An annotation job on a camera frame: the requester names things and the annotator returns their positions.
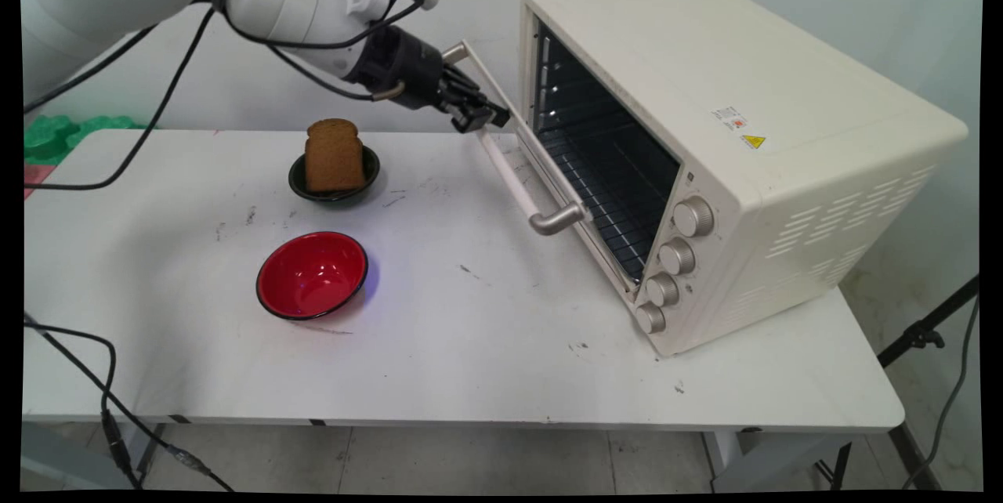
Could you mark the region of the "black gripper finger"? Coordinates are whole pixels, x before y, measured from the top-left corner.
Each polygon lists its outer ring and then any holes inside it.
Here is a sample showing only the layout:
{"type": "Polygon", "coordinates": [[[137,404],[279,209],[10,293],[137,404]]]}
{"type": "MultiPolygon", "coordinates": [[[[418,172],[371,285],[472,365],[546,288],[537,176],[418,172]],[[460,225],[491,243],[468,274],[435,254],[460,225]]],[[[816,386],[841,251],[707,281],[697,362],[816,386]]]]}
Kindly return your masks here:
{"type": "Polygon", "coordinates": [[[454,64],[447,65],[447,112],[455,129],[504,128],[511,118],[509,109],[491,102],[480,86],[454,64]]]}
{"type": "Polygon", "coordinates": [[[492,119],[491,102],[485,95],[443,95],[441,109],[452,116],[451,124],[461,134],[481,129],[492,119]]]}

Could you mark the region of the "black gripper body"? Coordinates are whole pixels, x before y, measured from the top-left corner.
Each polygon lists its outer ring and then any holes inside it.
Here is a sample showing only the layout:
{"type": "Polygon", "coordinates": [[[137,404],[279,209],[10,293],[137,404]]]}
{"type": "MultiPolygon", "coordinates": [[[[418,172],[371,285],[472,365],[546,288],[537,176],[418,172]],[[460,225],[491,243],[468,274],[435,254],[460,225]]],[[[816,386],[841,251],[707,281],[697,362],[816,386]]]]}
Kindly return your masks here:
{"type": "Polygon", "coordinates": [[[365,88],[375,102],[409,110],[446,110],[440,83],[442,53],[398,26],[387,26],[363,40],[358,60],[345,81],[365,88]]]}

